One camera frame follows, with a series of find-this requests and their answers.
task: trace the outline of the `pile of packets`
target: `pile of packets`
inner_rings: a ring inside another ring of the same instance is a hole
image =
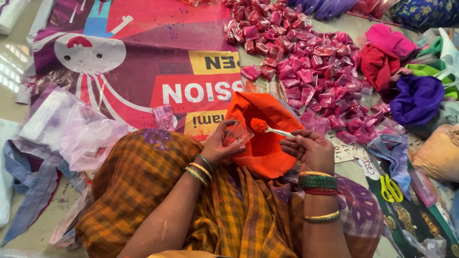
[[[376,127],[390,112],[388,105],[379,102],[369,114],[370,108],[361,104],[362,93],[371,94],[372,88],[367,80],[357,79],[359,48],[348,34],[314,31],[302,7],[293,10],[286,0],[223,3],[234,13],[224,27],[226,42],[244,44],[248,54],[266,56],[261,70],[249,66],[241,73],[251,81],[259,76],[270,81],[278,74],[288,105],[297,111],[306,106],[300,119],[306,129],[322,135],[333,129],[344,143],[361,145],[381,134],[404,132],[389,119]]]

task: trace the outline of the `red cloth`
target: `red cloth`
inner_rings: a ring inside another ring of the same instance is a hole
[[[391,75],[400,68],[400,59],[371,43],[359,52],[360,70],[376,91],[387,90]]]
[[[250,125],[252,118],[262,119],[271,128],[286,132],[304,129],[304,126],[268,93],[236,92],[231,97],[226,119],[240,121],[255,134],[246,143],[247,150],[233,157],[233,161],[240,167],[248,166],[265,178],[282,176],[297,159],[280,149],[279,140],[284,137],[272,132],[257,133]]]

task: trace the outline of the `scissors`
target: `scissors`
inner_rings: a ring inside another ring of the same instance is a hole
[[[381,196],[384,200],[388,202],[401,202],[403,201],[403,195],[400,191],[400,188],[395,184],[395,182],[389,177],[388,174],[384,172],[381,168],[380,163],[373,157],[369,155],[370,160],[376,167],[376,170],[379,172],[379,179],[381,181]]]

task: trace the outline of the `woman's left hand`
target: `woman's left hand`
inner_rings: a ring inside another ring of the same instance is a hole
[[[234,125],[236,122],[236,120],[232,119],[223,120],[220,122],[213,135],[207,138],[201,155],[210,162],[213,168],[224,159],[246,151],[246,146],[244,144],[234,144],[223,147],[223,139],[228,133],[227,127]]]

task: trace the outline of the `orange powder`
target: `orange powder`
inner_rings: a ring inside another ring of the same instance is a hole
[[[250,125],[258,133],[264,133],[266,129],[268,129],[266,121],[258,118],[252,118],[252,120],[250,121]]]

